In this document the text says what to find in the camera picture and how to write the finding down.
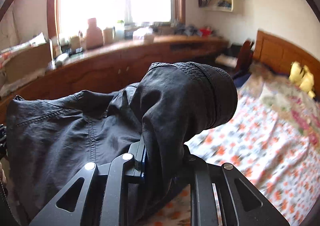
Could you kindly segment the person's left hand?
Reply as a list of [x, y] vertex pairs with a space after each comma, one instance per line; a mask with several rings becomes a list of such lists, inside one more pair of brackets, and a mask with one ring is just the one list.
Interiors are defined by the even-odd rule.
[[1, 183], [3, 184], [3, 186], [6, 186], [7, 178], [5, 176], [5, 172], [3, 170], [2, 163], [0, 163], [0, 180], [1, 180]]

